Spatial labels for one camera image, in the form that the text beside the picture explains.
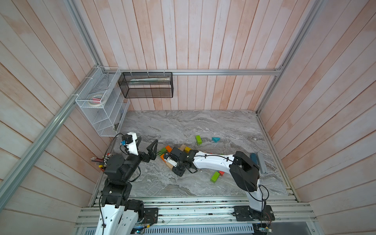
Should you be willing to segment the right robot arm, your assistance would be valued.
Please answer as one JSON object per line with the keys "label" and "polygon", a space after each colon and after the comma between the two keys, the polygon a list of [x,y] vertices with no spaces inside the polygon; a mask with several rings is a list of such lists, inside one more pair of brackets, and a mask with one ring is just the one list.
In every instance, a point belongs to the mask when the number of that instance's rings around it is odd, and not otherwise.
{"label": "right robot arm", "polygon": [[230,174],[236,185],[246,192],[250,209],[263,211],[268,196],[264,196],[261,189],[259,167],[243,152],[218,155],[191,149],[186,153],[175,147],[165,153],[163,159],[172,165],[172,171],[179,177],[183,176],[185,171],[196,173],[199,169]]}

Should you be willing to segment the natural wood block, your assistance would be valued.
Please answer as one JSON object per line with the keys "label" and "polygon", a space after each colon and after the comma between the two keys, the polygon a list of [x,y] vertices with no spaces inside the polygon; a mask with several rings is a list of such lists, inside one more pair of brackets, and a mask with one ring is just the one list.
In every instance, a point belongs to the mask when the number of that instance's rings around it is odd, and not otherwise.
{"label": "natural wood block", "polygon": [[170,164],[169,162],[165,162],[165,164],[166,164],[166,166],[169,167],[170,169],[173,169],[173,167],[174,167],[174,166],[173,166],[172,164]]}
{"label": "natural wood block", "polygon": [[187,147],[186,145],[181,145],[179,149],[180,149],[181,151],[185,151],[185,148],[186,148],[186,147]]}

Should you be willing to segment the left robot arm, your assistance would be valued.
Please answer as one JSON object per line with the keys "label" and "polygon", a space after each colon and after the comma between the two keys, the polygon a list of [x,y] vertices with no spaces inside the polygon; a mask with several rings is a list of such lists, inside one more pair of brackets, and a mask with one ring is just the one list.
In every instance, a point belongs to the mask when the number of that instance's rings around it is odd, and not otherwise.
{"label": "left robot arm", "polygon": [[113,154],[104,162],[107,179],[99,199],[97,235],[130,235],[141,233],[158,221],[158,208],[145,209],[142,200],[130,199],[133,174],[141,162],[150,162],[157,157],[158,140],[147,147],[147,152],[138,150],[141,138],[135,133],[121,134],[122,154]]}

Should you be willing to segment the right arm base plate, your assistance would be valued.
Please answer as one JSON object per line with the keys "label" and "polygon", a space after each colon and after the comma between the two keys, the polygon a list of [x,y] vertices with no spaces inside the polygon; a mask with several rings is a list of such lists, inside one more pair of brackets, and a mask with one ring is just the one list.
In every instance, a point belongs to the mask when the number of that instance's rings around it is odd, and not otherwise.
{"label": "right arm base plate", "polygon": [[264,206],[262,212],[253,210],[249,206],[235,206],[232,215],[236,217],[237,221],[275,220],[275,215],[270,205]]}

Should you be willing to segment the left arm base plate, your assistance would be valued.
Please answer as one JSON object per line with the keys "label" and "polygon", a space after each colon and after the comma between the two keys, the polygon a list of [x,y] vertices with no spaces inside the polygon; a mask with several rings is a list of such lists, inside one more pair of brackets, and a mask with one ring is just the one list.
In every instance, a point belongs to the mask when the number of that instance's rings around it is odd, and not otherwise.
{"label": "left arm base plate", "polygon": [[153,225],[158,222],[158,214],[159,209],[157,207],[154,208],[144,208],[144,224],[145,225]]}

